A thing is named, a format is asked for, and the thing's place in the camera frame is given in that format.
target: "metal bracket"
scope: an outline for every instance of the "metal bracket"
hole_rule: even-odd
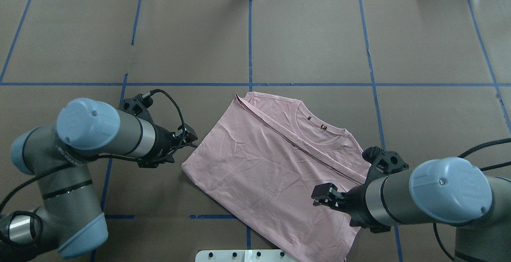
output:
[[[203,250],[195,262],[296,262],[282,250]]]

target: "neckline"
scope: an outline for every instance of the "neckline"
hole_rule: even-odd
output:
[[[317,142],[310,140],[298,126],[298,112],[301,112],[306,117],[311,117],[309,121],[311,123],[313,123],[314,125],[316,125],[318,128],[320,128],[321,125],[326,126],[327,129],[325,131],[327,131],[328,133],[337,135],[337,136],[339,136],[339,138],[337,138],[336,140],[334,140],[330,143],[327,143],[327,144],[321,144],[321,143],[317,143]],[[317,116],[312,114],[312,112],[310,112],[309,109],[307,109],[307,107],[305,106],[303,101],[297,100],[297,99],[295,99],[295,102],[293,103],[293,107],[292,107],[292,111],[291,111],[291,126],[294,130],[294,133],[296,133],[299,136],[299,138],[305,140],[310,145],[316,147],[317,149],[321,149],[321,150],[334,149],[334,148],[340,146],[341,144],[344,143],[346,138],[350,135],[350,133],[346,129],[340,129],[339,127],[334,127],[333,125],[330,125],[330,124],[324,122],[323,120],[319,119]]]

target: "electrical cable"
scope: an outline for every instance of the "electrical cable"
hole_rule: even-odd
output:
[[[481,171],[488,171],[488,170],[492,170],[492,169],[499,169],[501,167],[510,166],[510,165],[511,165],[511,161],[508,161],[508,162],[504,162],[504,163],[500,163],[500,164],[495,164],[495,165],[492,165],[492,166],[483,167],[483,168],[481,168]]]
[[[440,245],[440,248],[442,248],[442,251],[449,257],[451,261],[454,261],[454,257],[447,251],[444,244],[440,240],[440,235],[438,235],[438,229],[436,228],[436,223],[433,223],[433,231],[435,232],[436,242],[438,242],[438,245]]]
[[[504,143],[509,143],[511,142],[511,138],[504,138],[504,139],[499,139],[499,140],[493,140],[493,141],[490,141],[490,142],[485,142],[485,143],[482,143],[478,146],[474,146],[472,147],[471,149],[465,151],[464,153],[460,154],[460,158],[465,158],[469,155],[471,155],[472,153],[474,153],[475,151],[478,151],[480,149],[483,149],[483,148],[486,148],[486,147],[489,147],[489,146],[493,146],[493,145],[499,145],[499,144],[504,144]]]
[[[460,154],[458,157],[459,158],[465,158],[465,157],[471,155],[472,153],[474,153],[476,151],[479,151],[481,149],[484,149],[486,147],[493,146],[493,145],[500,145],[500,144],[509,143],[509,142],[511,142],[511,138],[504,138],[504,139],[499,139],[499,140],[493,140],[493,141],[490,141],[490,142],[485,142],[485,143],[482,143],[480,145],[472,147],[471,149],[469,149],[469,150],[465,151],[464,153]],[[488,171],[488,170],[491,170],[491,169],[498,169],[500,167],[510,166],[510,165],[511,165],[511,161],[500,163],[500,164],[495,164],[495,165],[488,166],[488,167],[484,167],[484,168],[481,168],[480,171]],[[444,244],[440,240],[440,235],[438,234],[438,229],[436,228],[436,223],[433,223],[433,232],[435,233],[436,242],[438,242],[438,245],[440,246],[442,251],[445,253],[445,255],[447,255],[447,257],[449,257],[450,260],[454,261],[454,257],[451,254],[449,254],[449,252],[445,248]]]
[[[13,191],[11,191],[9,194],[7,194],[7,196],[4,198],[4,200],[2,201],[2,203],[0,204],[0,213],[2,213],[2,211],[4,210],[4,207],[5,205],[7,204],[7,202],[9,202],[9,200],[11,200],[11,198],[20,190],[22,190],[24,187],[32,184],[33,182],[36,182],[37,180],[43,178],[43,177],[46,177],[50,174],[53,174],[57,171],[61,171],[61,170],[64,170],[64,169],[68,169],[70,167],[74,167],[73,164],[64,164],[62,166],[58,166],[58,167],[55,167],[54,169],[50,169],[48,171],[45,171],[39,175],[36,175],[35,177],[27,180],[26,182],[23,182],[22,184],[20,184],[18,187],[16,187],[15,189],[13,189]],[[39,242],[39,240],[41,240],[41,236],[42,236],[42,227],[43,227],[43,224],[42,224],[42,219],[40,218],[39,215],[35,214],[35,213],[32,213],[32,212],[29,212],[29,211],[14,211],[13,212],[13,218],[16,217],[16,216],[20,216],[20,215],[23,215],[23,216],[29,216],[33,219],[35,219],[38,223],[39,223],[39,231],[36,233],[35,237],[33,238],[33,240],[31,242],[26,242],[26,243],[18,243],[18,242],[15,242],[13,240],[11,240],[11,238],[8,238],[6,237],[2,231],[0,231],[0,240],[2,242],[4,242],[5,244],[9,245],[9,246],[12,246],[12,247],[18,247],[18,248],[23,248],[23,247],[29,247],[33,244],[36,244],[37,242]]]

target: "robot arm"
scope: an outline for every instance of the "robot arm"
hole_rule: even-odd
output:
[[[53,249],[72,258],[106,241],[104,213],[86,164],[101,153],[111,153],[155,168],[174,162],[177,149],[197,140],[183,121],[177,132],[153,122],[147,108],[155,92],[124,100],[121,110],[88,98],[75,99],[55,124],[29,131],[13,143],[11,159],[21,172],[36,176],[55,172],[37,180],[44,206],[0,218],[0,231],[8,238],[0,242],[0,261],[27,261]]]
[[[410,171],[401,157],[378,147],[364,151],[366,182],[347,193],[317,185],[314,205],[351,216],[350,226],[373,233],[390,226],[437,222],[456,227],[455,261],[511,257],[511,180],[486,177],[462,158],[431,160]]]

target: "grid line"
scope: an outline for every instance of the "grid line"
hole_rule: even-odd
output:
[[[385,136],[383,135],[383,126],[380,114],[380,104],[378,103],[378,93],[376,92],[376,80],[374,79],[374,69],[372,67],[372,59],[371,54],[369,53],[369,38],[367,37],[367,26],[365,23],[365,15],[364,15],[364,5],[362,0],[358,0],[360,4],[360,16],[362,18],[362,28],[364,31],[364,39],[365,39],[365,48],[367,52],[367,62],[369,64],[369,69],[371,70],[371,84],[372,84],[372,95],[374,97],[374,107],[376,108],[376,119],[378,120],[378,129],[380,131],[380,141],[385,150]],[[399,229],[398,226],[394,226],[394,235],[396,237],[396,247],[398,251],[398,259],[399,262],[403,262],[403,253],[401,250],[401,240],[399,238]]]
[[[469,5],[469,11],[470,16],[472,18],[472,22],[474,23],[474,29],[477,34],[477,38],[479,40],[479,44],[481,45],[481,50],[484,55],[484,60],[486,60],[486,64],[488,66],[488,71],[491,76],[491,80],[493,81],[493,86],[495,87],[495,92],[497,93],[497,98],[500,103],[500,108],[502,109],[502,112],[504,114],[504,119],[506,120],[507,130],[511,134],[511,123],[509,122],[509,116],[507,115],[506,106],[504,105],[504,102],[502,101],[502,96],[500,95],[500,89],[497,84],[497,80],[495,78],[495,73],[493,73],[493,68],[491,67],[491,63],[489,62],[488,53],[486,51],[486,47],[484,47],[484,42],[482,41],[481,33],[479,32],[479,27],[477,26],[477,21],[474,15],[474,9],[472,8],[471,0],[467,0],[467,3]]]
[[[137,24],[139,23],[140,5],[142,0],[139,0],[137,5],[137,14],[135,15],[135,23],[133,24],[133,36],[131,37],[131,45],[135,45],[135,34],[137,33]]]
[[[23,22],[25,20],[25,17],[27,16],[27,12],[29,11],[30,2],[32,0],[27,0],[27,5],[25,6],[25,9],[23,11],[22,18],[20,20],[20,24],[18,25],[18,29],[16,29],[16,33],[14,35],[14,38],[11,43],[11,48],[9,48],[9,53],[7,54],[7,58],[5,59],[4,67],[2,68],[2,73],[0,74],[0,83],[2,80],[4,80],[5,72],[7,71],[7,66],[9,65],[9,60],[11,60],[12,52],[14,51],[14,46],[16,45],[16,41],[18,40],[18,35],[20,34],[20,31],[22,30]]]

